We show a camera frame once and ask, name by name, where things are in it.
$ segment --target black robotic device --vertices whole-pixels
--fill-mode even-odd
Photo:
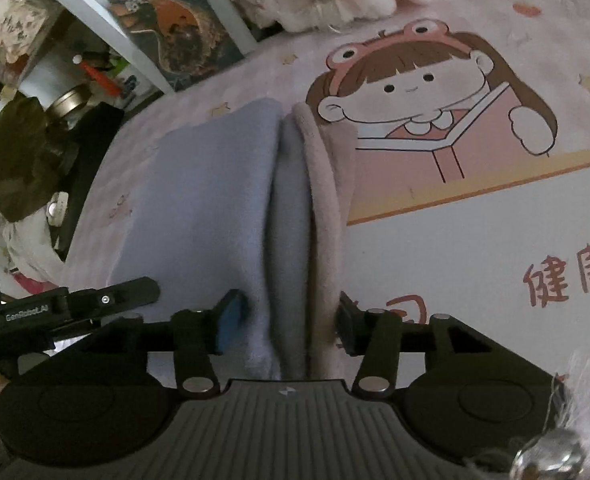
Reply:
[[[231,290],[169,322],[118,319],[16,377],[0,394],[0,436],[17,457],[0,480],[467,479],[465,464],[540,434],[553,378],[449,316],[404,323],[342,295],[345,350],[364,355],[344,381],[232,380],[210,354],[243,323]],[[177,389],[146,372],[172,351]],[[400,352],[426,372],[395,389]],[[506,476],[504,465],[488,464]]]

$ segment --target pink tablecloth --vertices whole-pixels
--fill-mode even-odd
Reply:
[[[342,35],[282,34],[229,70],[165,96],[121,129],[92,184],[61,284],[77,290],[111,282],[146,168],[162,136],[263,96],[289,109],[305,100],[313,81],[328,70],[326,57],[338,46],[376,38],[380,31],[391,34],[419,18],[440,20],[451,31],[473,32],[492,44],[555,111],[555,152],[590,148],[590,0],[435,0]],[[360,182],[375,186],[372,177],[373,172],[358,173],[358,189]]]

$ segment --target cartoon book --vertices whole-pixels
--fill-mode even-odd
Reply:
[[[179,91],[257,44],[229,0],[108,0],[110,10]]]

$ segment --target cartoon girl's hair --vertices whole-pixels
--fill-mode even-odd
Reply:
[[[315,79],[306,102],[319,123],[325,124],[327,121],[317,110],[325,97],[345,97],[356,92],[365,82],[380,81],[451,57],[467,59],[472,50],[479,50],[493,60],[493,70],[486,76],[490,89],[503,82],[509,83],[520,103],[539,113],[555,137],[558,122],[553,111],[515,75],[498,51],[471,32],[451,33],[445,23],[437,20],[418,20],[389,36],[380,33],[374,40],[336,49],[326,59],[329,71]]]

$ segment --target frog headband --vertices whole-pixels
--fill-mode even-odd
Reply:
[[[396,32],[390,36],[384,36],[369,44],[349,43],[342,45],[326,58],[326,65],[329,69],[335,70],[329,86],[329,94],[337,95],[342,80],[360,59],[393,44],[410,41],[430,41],[432,43],[443,43],[465,54],[470,54],[472,48],[449,36],[448,31],[449,27],[444,22],[437,20],[418,20],[408,23],[400,32]]]

